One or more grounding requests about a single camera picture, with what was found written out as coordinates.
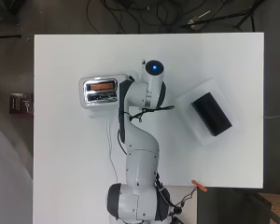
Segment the concrete floor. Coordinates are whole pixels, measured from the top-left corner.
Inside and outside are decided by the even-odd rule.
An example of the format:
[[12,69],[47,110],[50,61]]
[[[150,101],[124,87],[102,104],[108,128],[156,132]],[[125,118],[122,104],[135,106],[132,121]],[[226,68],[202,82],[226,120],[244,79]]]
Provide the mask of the concrete floor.
[[[20,33],[23,36],[22,39],[0,40],[0,111],[24,140],[31,154],[33,154],[33,119],[11,117],[8,114],[9,93],[33,92],[34,90],[34,35],[95,34],[87,22],[87,2],[88,0],[33,0],[27,2],[22,8],[19,14],[20,26],[0,25],[0,35]],[[200,2],[201,0],[189,0],[187,8],[193,8]],[[251,6],[253,2],[253,0],[234,0],[218,15],[241,11]],[[218,0],[208,0],[203,7],[188,14],[180,23],[186,23],[193,16],[201,15],[209,9],[215,11],[219,6]],[[114,34],[118,30],[118,25],[111,14],[98,0],[91,1],[89,16],[93,25],[101,33]],[[146,16],[147,21],[156,21],[151,15]],[[266,116],[280,115],[280,0],[267,0],[256,12],[255,20],[257,31],[265,33],[264,114]],[[231,28],[223,27],[222,24],[236,21],[238,20],[209,24],[203,32],[235,32]],[[123,16],[123,26],[127,33],[136,33],[135,22],[127,15]],[[153,34],[158,32],[158,28],[142,24],[141,31]],[[187,32],[181,29],[176,29],[176,31]],[[249,21],[243,25],[243,31],[251,31]],[[4,125],[1,127],[3,130],[8,128]],[[264,132],[266,136],[264,140],[264,189],[261,191],[280,194],[280,119],[266,119]],[[210,189],[207,194],[199,192],[198,223],[228,222],[269,223],[269,219],[258,208],[230,189]]]

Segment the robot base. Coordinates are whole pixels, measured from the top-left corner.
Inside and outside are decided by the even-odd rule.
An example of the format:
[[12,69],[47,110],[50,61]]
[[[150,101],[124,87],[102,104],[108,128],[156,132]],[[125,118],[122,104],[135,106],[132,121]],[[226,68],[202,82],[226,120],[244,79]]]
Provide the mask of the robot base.
[[164,221],[138,221],[138,222],[131,222],[131,223],[125,223],[124,221],[118,219],[116,220],[114,217],[109,215],[109,223],[110,224],[169,224],[169,218],[166,218]]

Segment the wire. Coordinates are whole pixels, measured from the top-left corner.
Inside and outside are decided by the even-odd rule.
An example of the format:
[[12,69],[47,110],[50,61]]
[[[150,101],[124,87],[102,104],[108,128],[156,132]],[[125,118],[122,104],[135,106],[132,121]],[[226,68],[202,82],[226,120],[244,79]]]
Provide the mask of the wire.
[[128,13],[136,22],[137,22],[137,31],[138,31],[138,34],[141,34],[141,31],[140,31],[140,22],[139,20],[129,11],[127,10],[124,10],[124,9],[117,9],[117,8],[112,8],[112,7],[109,7],[107,4],[106,4],[106,0],[101,0],[101,3],[103,4],[103,6],[108,9],[108,10],[112,10],[112,11],[120,11],[120,12],[125,12],[125,13]]
[[193,193],[195,192],[195,190],[197,190],[197,187],[195,187],[191,192],[190,194],[187,194],[179,203],[176,204],[176,206],[180,205],[181,206],[184,206],[185,204],[185,201],[191,199],[193,197]]
[[87,6],[86,6],[86,17],[87,17],[87,21],[88,23],[90,24],[90,26],[98,33],[100,34],[100,32],[94,27],[94,25],[91,23],[91,20],[90,20],[90,17],[88,16],[88,9],[90,7],[90,3],[91,3],[91,0],[88,1],[87,3]]
[[110,134],[111,133],[110,132],[110,123],[111,123],[112,119],[106,124],[106,136],[108,138],[108,143],[109,143],[109,159],[110,159],[111,164],[113,166],[113,170],[114,170],[115,178],[116,178],[116,183],[118,183],[119,182],[118,173],[116,172],[115,165],[112,161],[112,138],[111,138],[111,134]]
[[127,113],[127,114],[130,115],[130,120],[138,119],[139,122],[142,122],[142,116],[144,116],[146,113],[152,113],[152,112],[155,112],[155,111],[162,111],[162,110],[170,110],[170,109],[173,109],[173,108],[175,108],[173,105],[168,105],[168,106],[165,106],[165,107],[158,107],[156,109],[143,108],[142,112],[140,112],[140,113],[138,113],[134,116],[131,116],[129,113]]
[[277,116],[270,116],[270,117],[264,117],[265,119],[278,119],[280,118],[280,115]]
[[121,142],[120,142],[120,140],[119,140],[119,130],[118,130],[118,142],[119,142],[119,146],[120,146],[121,150],[123,151],[123,153],[124,153],[125,155],[127,155],[127,152],[123,149],[122,144],[121,144]]
[[192,11],[195,11],[196,9],[198,9],[199,7],[203,6],[204,4],[206,3],[206,0],[203,0],[203,2],[201,2],[198,6],[194,7],[193,9],[189,10],[189,11],[186,11],[183,13],[183,16],[189,14],[190,12]]

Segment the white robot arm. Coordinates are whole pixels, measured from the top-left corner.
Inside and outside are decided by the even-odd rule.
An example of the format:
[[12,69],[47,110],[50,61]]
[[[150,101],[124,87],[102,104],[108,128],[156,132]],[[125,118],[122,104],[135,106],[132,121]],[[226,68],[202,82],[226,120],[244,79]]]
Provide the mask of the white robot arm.
[[[158,141],[134,126],[129,115],[130,106],[150,109],[161,106],[166,91],[163,72],[160,62],[150,61],[146,63],[143,80],[125,80],[119,86],[119,133],[127,148],[127,185],[110,187],[107,210],[123,223],[149,223],[168,217],[169,205],[155,186],[160,153]],[[162,194],[170,200],[167,189]]]

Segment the white table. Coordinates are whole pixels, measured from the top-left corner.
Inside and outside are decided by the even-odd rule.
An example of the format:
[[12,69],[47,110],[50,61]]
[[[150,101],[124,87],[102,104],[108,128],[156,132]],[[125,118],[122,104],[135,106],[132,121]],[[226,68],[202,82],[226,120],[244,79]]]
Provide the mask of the white table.
[[[241,124],[224,141],[201,147],[176,110],[144,115],[139,126],[160,143],[161,181],[171,186],[190,186],[196,179],[205,186],[262,187],[263,34],[37,35],[34,224],[107,223],[105,195],[115,182],[105,134],[110,119],[102,125],[103,118],[88,117],[77,84],[92,74],[140,73],[142,59],[164,64],[168,105],[214,77]],[[119,182],[125,182],[117,115],[110,129],[112,160]],[[195,223],[196,197],[188,207],[186,219]]]

